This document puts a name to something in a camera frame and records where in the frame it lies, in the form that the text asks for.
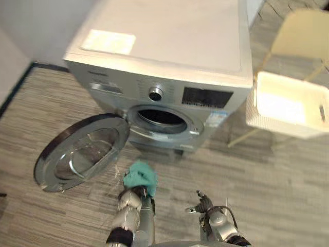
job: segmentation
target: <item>white laundry basket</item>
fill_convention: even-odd
[[[320,85],[259,72],[247,98],[249,126],[310,138],[329,132],[329,90]]]

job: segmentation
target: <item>teal cloth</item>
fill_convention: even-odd
[[[136,161],[129,169],[128,174],[123,178],[126,188],[145,186],[151,197],[155,196],[158,175],[146,162]]]

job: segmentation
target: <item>baseboard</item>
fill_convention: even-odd
[[[21,76],[20,80],[16,83],[14,88],[11,90],[11,93],[7,96],[5,102],[1,105],[0,107],[0,118],[3,116],[4,112],[8,108],[9,104],[11,101],[14,99],[15,95],[17,92],[20,90],[22,87],[26,77],[30,74],[30,72],[33,70],[33,68],[46,68],[46,69],[51,69],[51,70],[57,70],[61,72],[67,72],[69,73],[68,68],[53,65],[53,64],[44,64],[44,63],[37,63],[37,62],[32,62],[28,68],[25,70],[24,74]]]

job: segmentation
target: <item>front-loading washing machine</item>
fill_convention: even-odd
[[[128,138],[187,151],[209,138],[252,88],[246,2],[103,0],[64,59],[106,113],[45,148],[34,176],[46,191],[99,173]]]

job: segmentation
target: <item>wall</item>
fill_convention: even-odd
[[[0,27],[26,56],[65,66],[65,49],[97,1],[0,0]],[[246,1],[251,24],[263,0]]]
[[[0,106],[30,62],[31,60],[0,29]]]

